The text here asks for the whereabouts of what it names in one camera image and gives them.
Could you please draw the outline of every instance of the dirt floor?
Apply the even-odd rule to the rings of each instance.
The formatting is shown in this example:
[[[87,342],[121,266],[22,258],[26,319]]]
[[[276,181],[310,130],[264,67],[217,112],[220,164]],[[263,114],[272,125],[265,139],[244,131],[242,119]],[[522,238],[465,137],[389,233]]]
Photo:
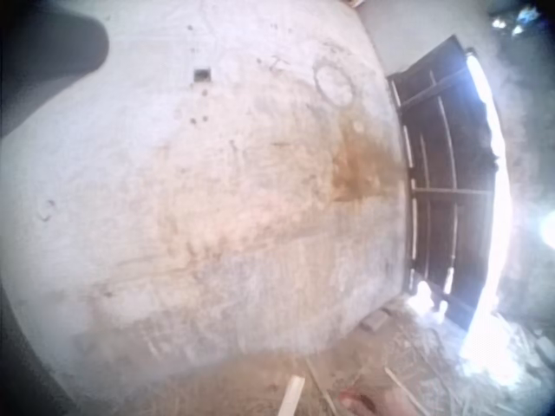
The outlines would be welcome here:
[[[278,414],[293,374],[306,378],[296,415],[332,415],[314,381],[333,399],[338,415],[348,415],[338,401],[341,391],[363,393],[379,415],[407,414],[392,410],[391,396],[402,391],[386,368],[411,392],[428,415],[539,414],[553,391],[553,373],[537,362],[531,369],[533,334],[505,323],[518,377],[501,382],[478,372],[459,357],[466,333],[437,315],[418,316],[398,299],[376,331],[359,325],[332,348],[310,357],[260,354],[175,378],[141,392],[114,409],[116,415],[266,415]],[[491,340],[484,339],[485,345]],[[408,396],[401,393],[405,402]]]

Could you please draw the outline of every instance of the dark wooden door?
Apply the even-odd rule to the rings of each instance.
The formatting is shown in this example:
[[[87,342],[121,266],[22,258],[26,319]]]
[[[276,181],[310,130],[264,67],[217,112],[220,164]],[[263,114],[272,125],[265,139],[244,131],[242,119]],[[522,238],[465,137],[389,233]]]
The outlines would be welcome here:
[[[466,328],[486,281],[492,229],[496,164],[485,105],[454,36],[388,80],[409,165],[410,285],[428,282]]]

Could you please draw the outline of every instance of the circular mark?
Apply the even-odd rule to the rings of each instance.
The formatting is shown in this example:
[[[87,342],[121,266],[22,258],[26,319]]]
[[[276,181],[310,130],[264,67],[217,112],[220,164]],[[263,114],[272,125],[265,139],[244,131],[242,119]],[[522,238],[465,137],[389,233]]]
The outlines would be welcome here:
[[[361,121],[353,121],[353,128],[359,134],[364,133],[364,125],[361,123]]]
[[[37,215],[43,222],[48,222],[56,211],[56,202],[52,199],[42,201],[38,205]]]
[[[350,78],[340,69],[328,63],[315,68],[314,81],[320,94],[336,107],[348,107],[355,93]]]

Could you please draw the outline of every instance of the small square hole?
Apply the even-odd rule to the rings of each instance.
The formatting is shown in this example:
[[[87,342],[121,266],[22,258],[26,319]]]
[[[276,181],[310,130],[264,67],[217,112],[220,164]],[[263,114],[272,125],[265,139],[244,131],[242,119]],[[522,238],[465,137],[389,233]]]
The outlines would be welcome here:
[[[212,73],[209,68],[198,68],[194,70],[195,82],[210,82],[212,80]]]

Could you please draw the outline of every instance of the brown stain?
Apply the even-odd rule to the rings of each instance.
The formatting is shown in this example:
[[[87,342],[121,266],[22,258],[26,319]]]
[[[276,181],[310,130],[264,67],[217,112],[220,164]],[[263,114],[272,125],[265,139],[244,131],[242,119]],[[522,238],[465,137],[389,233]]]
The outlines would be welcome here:
[[[392,152],[380,145],[372,133],[355,130],[357,119],[361,118],[347,116],[340,121],[342,142],[332,159],[331,184],[336,202],[390,196],[402,178],[402,167]]]

